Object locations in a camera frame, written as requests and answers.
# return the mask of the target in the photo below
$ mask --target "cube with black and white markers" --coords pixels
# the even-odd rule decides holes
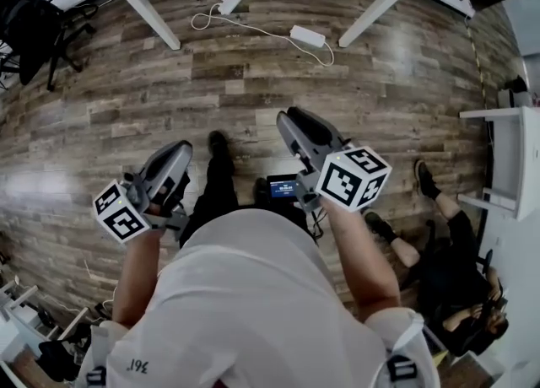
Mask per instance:
[[[391,166],[370,147],[328,154],[316,192],[353,212],[370,205],[381,193]]]
[[[150,229],[149,223],[129,202],[125,189],[116,180],[94,199],[93,205],[97,221],[120,244]]]

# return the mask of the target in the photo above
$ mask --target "person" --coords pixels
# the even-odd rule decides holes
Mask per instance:
[[[431,243],[420,255],[375,211],[365,211],[365,221],[406,267],[417,270],[420,311],[440,340],[457,356],[467,350],[480,354],[501,338],[509,325],[499,309],[502,286],[497,272],[493,267],[485,276],[478,271],[480,244],[469,218],[435,185],[423,160],[416,162],[414,170],[420,193],[435,201],[448,222],[451,245],[436,251]]]
[[[358,388],[407,379],[439,387],[424,321],[400,307],[396,275],[361,214],[321,200],[358,321],[305,215],[297,224],[271,208],[240,209],[223,134],[210,134],[209,150],[208,183],[181,250],[158,274],[162,232],[128,244],[112,321],[96,329],[108,340],[93,336],[76,386]]]

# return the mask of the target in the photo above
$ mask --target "seated person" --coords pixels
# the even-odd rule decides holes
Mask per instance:
[[[420,255],[375,212],[366,211],[365,221],[406,267],[418,270],[418,304],[435,335],[456,356],[467,350],[480,354],[508,329],[499,310],[502,287],[497,272],[492,267],[486,276],[478,271],[480,245],[467,215],[436,187],[424,161],[418,160],[414,169],[420,192],[435,201],[448,221],[451,245],[439,251],[429,246]]]

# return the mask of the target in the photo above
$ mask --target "hair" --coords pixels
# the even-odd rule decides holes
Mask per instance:
[[[506,318],[495,326],[496,333],[493,335],[495,340],[504,336],[506,330],[508,330],[508,326],[509,326],[509,323],[508,323],[508,319]]]

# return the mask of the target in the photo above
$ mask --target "white desk leg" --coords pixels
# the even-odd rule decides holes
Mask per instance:
[[[349,46],[354,39],[362,34],[379,16],[388,10],[397,0],[375,0],[362,15],[356,19],[344,35],[339,39],[341,47]]]
[[[468,110],[460,112],[460,118],[485,118],[486,121],[492,121],[495,118],[504,118],[507,116],[519,116],[521,108],[506,108],[506,109],[482,109]]]
[[[154,31],[161,37],[170,49],[180,49],[180,41],[170,30],[169,26],[155,11],[149,0],[126,0],[132,5],[138,14],[150,25]]]
[[[461,202],[468,203],[469,205],[473,205],[474,207],[483,208],[483,209],[494,209],[499,211],[500,213],[510,215],[512,218],[516,217],[516,212],[513,209],[509,209],[507,207],[501,207],[500,205],[495,205],[494,203],[482,201],[480,199],[476,199],[475,197],[469,197],[466,195],[459,194],[457,195],[457,200]]]

